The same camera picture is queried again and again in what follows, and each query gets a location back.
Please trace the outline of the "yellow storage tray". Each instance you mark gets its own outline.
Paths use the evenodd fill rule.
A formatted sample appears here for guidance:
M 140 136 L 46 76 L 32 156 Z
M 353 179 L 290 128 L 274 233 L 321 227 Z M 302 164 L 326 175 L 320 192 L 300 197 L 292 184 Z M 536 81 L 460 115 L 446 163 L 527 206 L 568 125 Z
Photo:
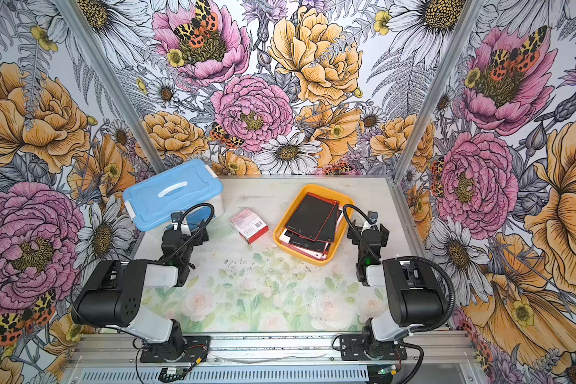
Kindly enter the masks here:
M 353 202 L 352 198 L 335 190 L 308 184 L 302 188 L 288 208 L 287 212 L 291 212 L 292 215 L 286 223 L 286 228 L 312 241 L 333 242 L 337 220 L 336 209 L 339 206 L 344 208 Z

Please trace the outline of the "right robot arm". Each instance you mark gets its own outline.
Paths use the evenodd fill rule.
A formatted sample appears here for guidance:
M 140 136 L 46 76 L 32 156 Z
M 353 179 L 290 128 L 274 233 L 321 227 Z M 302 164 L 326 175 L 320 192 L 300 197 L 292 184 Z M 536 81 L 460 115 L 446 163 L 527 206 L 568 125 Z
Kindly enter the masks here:
M 437 263 L 420 256 L 384 259 L 390 232 L 377 222 L 377 214 L 365 215 L 356 206 L 342 210 L 360 214 L 361 227 L 347 219 L 347 238 L 358 247 L 355 264 L 357 280 L 363 286 L 386 291 L 387 309 L 368 318 L 363 327 L 362 344 L 354 352 L 368 358 L 401 355 L 395 350 L 413 334 L 435 331 L 445 325 L 456 306 L 456 291 L 451 277 Z

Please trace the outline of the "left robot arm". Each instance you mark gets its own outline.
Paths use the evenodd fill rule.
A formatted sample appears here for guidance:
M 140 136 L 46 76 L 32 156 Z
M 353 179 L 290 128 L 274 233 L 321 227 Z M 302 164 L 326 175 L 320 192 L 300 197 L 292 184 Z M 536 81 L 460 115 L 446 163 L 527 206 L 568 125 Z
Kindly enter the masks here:
M 214 206 L 200 203 L 183 211 L 177 227 L 164 232 L 157 260 L 99 262 L 72 305 L 74 323 L 121 331 L 142 340 L 154 356 L 176 361 L 187 355 L 180 323 L 157 315 L 142 304 L 147 288 L 177 288 L 186 284 L 195 265 L 193 249 L 209 240 L 206 227 Z

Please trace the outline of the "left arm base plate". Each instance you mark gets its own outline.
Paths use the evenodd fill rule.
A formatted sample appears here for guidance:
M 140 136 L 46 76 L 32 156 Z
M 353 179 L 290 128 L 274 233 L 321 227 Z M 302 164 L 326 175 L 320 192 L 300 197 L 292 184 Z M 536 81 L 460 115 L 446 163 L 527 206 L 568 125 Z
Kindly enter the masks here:
M 139 361 L 141 363 L 201 363 L 206 361 L 210 344 L 211 336 L 184 335 L 181 341 L 169 340 L 144 347 Z

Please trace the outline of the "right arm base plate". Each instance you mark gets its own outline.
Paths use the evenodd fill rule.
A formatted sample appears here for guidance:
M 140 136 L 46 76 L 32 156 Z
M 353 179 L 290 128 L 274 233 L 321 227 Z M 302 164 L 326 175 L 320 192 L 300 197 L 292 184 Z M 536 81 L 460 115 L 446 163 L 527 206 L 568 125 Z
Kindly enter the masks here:
M 406 360 L 406 349 L 394 342 L 379 342 L 363 334 L 339 334 L 333 342 L 343 361 Z

